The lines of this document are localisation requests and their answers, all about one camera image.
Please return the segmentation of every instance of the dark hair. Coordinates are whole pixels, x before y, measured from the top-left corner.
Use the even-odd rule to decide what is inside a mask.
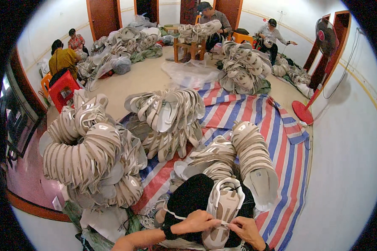
[[[75,34],[75,29],[71,29],[68,31],[68,35],[71,37],[72,35]]]
[[[55,41],[53,42],[53,44],[52,44],[52,56],[53,56],[53,54],[55,53],[55,50],[56,50],[57,48],[63,48],[63,46],[64,46],[64,44],[61,42],[60,39],[55,40]]]

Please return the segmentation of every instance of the door frame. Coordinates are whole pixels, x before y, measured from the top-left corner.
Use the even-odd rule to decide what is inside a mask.
[[[334,26],[334,24],[335,24],[335,19],[337,18],[337,15],[340,15],[340,14],[349,14],[348,29],[347,29],[347,31],[346,31],[346,35],[345,35],[345,38],[344,38],[343,46],[341,47],[341,50],[340,50],[340,52],[339,52],[339,55],[338,55],[337,61],[334,63],[334,65],[333,65],[333,67],[332,67],[332,71],[330,72],[330,74],[328,74],[328,76],[326,77],[326,79],[325,79],[324,82],[322,83],[322,86],[323,86],[323,87],[324,87],[325,84],[328,83],[328,81],[330,80],[330,78],[331,78],[332,74],[334,73],[334,71],[335,71],[335,69],[336,69],[336,67],[337,67],[337,65],[338,65],[338,63],[339,63],[339,61],[340,61],[340,59],[342,58],[342,54],[343,54],[343,52],[344,52],[344,50],[345,50],[345,47],[346,47],[346,44],[347,44],[347,42],[348,42],[349,32],[351,31],[352,13],[351,13],[349,10],[342,10],[342,11],[337,11],[337,12],[335,12],[335,13],[334,13],[334,20],[332,21],[332,25]],[[314,69],[313,74],[312,74],[311,76],[314,75],[314,73],[316,72],[316,70],[317,70],[317,67]]]
[[[216,6],[216,2],[218,0],[214,0],[213,4],[212,4],[212,8],[215,9],[215,6]],[[241,15],[241,9],[243,8],[243,0],[240,0],[240,3],[239,3],[239,11],[238,11],[238,16],[236,18],[236,26],[235,27],[232,27],[232,30],[237,30],[237,28],[239,27],[239,22],[240,22],[240,15]]]
[[[117,14],[119,16],[119,25],[120,28],[123,27],[123,24],[121,23],[121,9],[120,9],[120,0],[116,0],[117,2]],[[94,42],[97,40],[95,36],[95,31],[94,31],[94,24],[92,23],[92,16],[91,16],[91,5],[89,3],[89,0],[86,0],[87,3],[87,11],[88,11],[88,21],[89,21],[89,26],[91,27],[91,33],[92,33],[92,39]]]
[[[134,0],[134,14],[137,15],[137,0]],[[156,22],[159,24],[159,0],[156,0]]]
[[[329,14],[327,14],[327,15],[325,15],[325,16],[322,16],[322,18],[328,20],[328,22],[330,21],[330,17],[331,17],[331,13],[329,13]],[[311,54],[312,54],[313,50],[315,49],[315,48],[314,48],[315,46],[316,46],[316,41],[314,41],[314,44],[313,44],[312,50],[310,51],[310,54],[309,54],[309,56],[307,57],[306,62],[304,63],[303,69],[306,67],[307,61],[308,61],[309,58],[311,57]],[[308,72],[310,71],[311,67],[313,66],[313,64],[314,64],[314,62],[315,62],[315,60],[316,60],[316,57],[317,57],[317,55],[318,55],[318,52],[320,51],[318,48],[317,48],[317,50],[318,50],[318,51],[317,51],[317,53],[315,54],[315,56],[314,56],[314,58],[313,58],[313,61],[312,61],[312,63],[310,64],[310,67],[306,70],[306,73],[308,73]]]

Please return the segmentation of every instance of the plaid shirt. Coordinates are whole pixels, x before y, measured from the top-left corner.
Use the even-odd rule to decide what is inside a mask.
[[[220,11],[217,11],[217,10],[215,11],[214,15],[211,16],[211,19],[209,19],[205,15],[201,16],[199,23],[204,24],[204,23],[207,23],[209,21],[216,20],[216,19],[221,21],[221,24],[222,24],[221,29],[226,29],[228,33],[233,33],[232,27],[231,27],[229,20],[227,19],[226,15],[224,13],[220,12]]]
[[[84,38],[80,34],[75,35],[75,39],[70,39],[68,41],[68,47],[70,49],[81,49],[80,46],[85,44]]]

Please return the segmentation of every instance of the striped tarp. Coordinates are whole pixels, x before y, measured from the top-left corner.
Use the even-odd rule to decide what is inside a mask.
[[[308,133],[269,95],[229,94],[218,82],[206,83],[198,92],[206,105],[205,116],[200,120],[205,145],[217,135],[228,138],[234,120],[250,121],[260,127],[278,174],[279,188],[274,206],[260,214],[256,224],[270,247],[284,250],[304,206]],[[144,192],[132,207],[135,213],[148,214],[157,198],[168,192],[170,172],[177,160],[177,154],[166,163],[159,163],[157,157],[148,160],[148,167],[140,171]]]

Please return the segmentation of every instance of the red plastic stool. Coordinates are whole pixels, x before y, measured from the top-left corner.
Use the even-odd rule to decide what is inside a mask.
[[[67,105],[67,101],[74,96],[74,90],[79,90],[81,87],[73,78],[70,71],[66,71],[54,84],[49,88],[49,95],[52,98],[56,109],[61,113],[63,106]]]

